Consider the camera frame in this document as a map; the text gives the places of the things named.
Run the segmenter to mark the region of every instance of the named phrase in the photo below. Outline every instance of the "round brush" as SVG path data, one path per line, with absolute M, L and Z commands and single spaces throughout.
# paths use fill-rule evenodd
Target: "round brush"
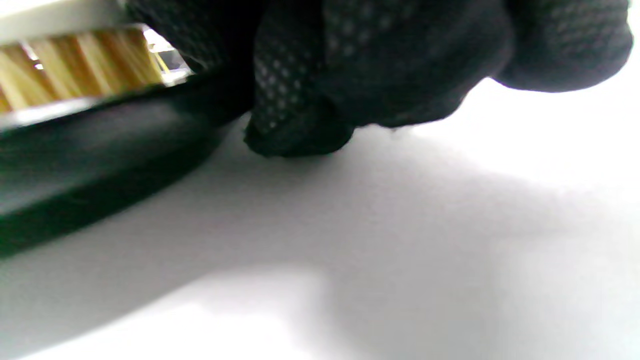
M 0 15 L 0 111 L 162 82 L 142 28 L 118 0 L 48 0 Z

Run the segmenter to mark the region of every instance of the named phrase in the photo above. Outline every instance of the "brush head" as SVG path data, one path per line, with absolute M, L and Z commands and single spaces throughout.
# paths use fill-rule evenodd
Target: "brush head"
M 0 46 L 131 24 L 119 0 L 48 0 L 0 13 Z

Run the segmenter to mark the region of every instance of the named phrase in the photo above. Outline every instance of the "black glove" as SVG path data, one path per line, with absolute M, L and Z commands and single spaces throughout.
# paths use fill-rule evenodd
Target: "black glove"
M 255 87 L 246 142 L 265 156 L 333 152 L 367 124 L 443 119 L 489 76 L 544 92 L 593 86 L 622 68 L 633 42 L 627 0 L 129 0 L 129 6 L 195 71 L 247 74 L 237 84 Z

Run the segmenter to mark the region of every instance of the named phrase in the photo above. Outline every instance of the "gloved hand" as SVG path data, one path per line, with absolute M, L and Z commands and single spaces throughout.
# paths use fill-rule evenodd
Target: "gloved hand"
M 449 116 L 480 80 L 564 92 L 625 64 L 627 0 L 129 0 L 198 71 L 254 86 L 265 156 L 340 149 L 354 128 Z

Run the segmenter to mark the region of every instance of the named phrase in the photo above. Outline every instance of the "dotted grip pattern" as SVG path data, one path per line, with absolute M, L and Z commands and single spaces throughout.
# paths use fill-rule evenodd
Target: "dotted grip pattern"
M 617 73 L 627 0 L 129 0 L 197 70 L 253 74 L 246 142 L 340 149 L 354 128 L 446 118 L 480 80 L 544 92 Z

